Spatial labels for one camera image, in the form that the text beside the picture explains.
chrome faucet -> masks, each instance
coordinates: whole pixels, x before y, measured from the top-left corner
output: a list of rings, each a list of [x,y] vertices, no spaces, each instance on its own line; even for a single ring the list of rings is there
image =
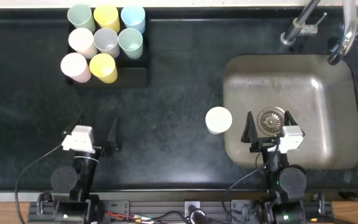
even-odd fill
[[[281,34],[281,41],[286,45],[292,45],[296,37],[305,28],[305,21],[310,17],[310,14],[316,9],[316,6],[320,0],[311,0],[309,4],[304,8],[299,17],[295,18],[288,28],[288,30]],[[338,43],[333,49],[328,58],[330,65],[336,65],[349,51],[353,44],[354,37],[357,30],[357,11],[356,0],[342,0],[343,2],[343,14],[344,14],[344,35],[340,43]],[[321,22],[324,16],[313,27],[316,29],[317,25]]]

black countertop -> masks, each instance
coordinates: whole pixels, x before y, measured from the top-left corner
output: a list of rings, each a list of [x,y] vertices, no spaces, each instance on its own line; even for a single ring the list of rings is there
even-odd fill
[[[280,34],[299,9],[149,9],[149,86],[116,90],[65,83],[65,10],[0,12],[0,190],[12,190],[26,165],[60,144],[60,131],[81,112],[96,134],[107,131],[112,114],[121,119],[122,151],[101,158],[93,190],[228,187],[251,169],[233,163],[224,136],[205,126],[206,112],[223,105],[226,64],[241,54],[328,54],[342,16],[340,9],[318,9],[311,22],[324,11],[318,35],[282,47]],[[345,61],[358,98],[358,40]],[[72,158],[54,152],[28,171],[21,189],[49,189],[50,174]],[[358,189],[358,166],[307,174],[309,189]],[[264,184],[255,174],[241,188]]]

stainless steel sink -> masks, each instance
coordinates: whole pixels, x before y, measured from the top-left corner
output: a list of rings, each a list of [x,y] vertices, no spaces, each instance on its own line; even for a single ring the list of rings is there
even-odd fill
[[[229,62],[223,97],[233,123],[224,138],[226,152],[236,164],[255,167],[257,154],[241,142],[248,111],[260,137],[272,135],[274,126],[280,125],[280,109],[264,110],[269,107],[288,110],[306,134],[299,149],[288,152],[291,164],[309,169],[348,169],[357,164],[358,110],[352,71],[343,61],[329,65],[327,58],[244,55]],[[258,119],[265,124],[268,119],[272,127],[258,125]]]

white wall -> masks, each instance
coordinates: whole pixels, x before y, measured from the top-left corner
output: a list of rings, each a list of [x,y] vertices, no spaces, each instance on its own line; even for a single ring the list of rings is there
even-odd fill
[[[144,7],[208,7],[208,6],[305,6],[309,0],[0,0],[0,8],[70,7],[77,3],[97,6],[112,3],[117,7],[130,4]],[[341,0],[322,0],[319,6],[340,6]]]

sink drain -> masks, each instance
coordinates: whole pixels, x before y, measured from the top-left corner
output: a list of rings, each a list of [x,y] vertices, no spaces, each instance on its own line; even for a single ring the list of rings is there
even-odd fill
[[[258,125],[265,134],[278,134],[284,125],[284,110],[276,106],[263,109],[258,115]]]

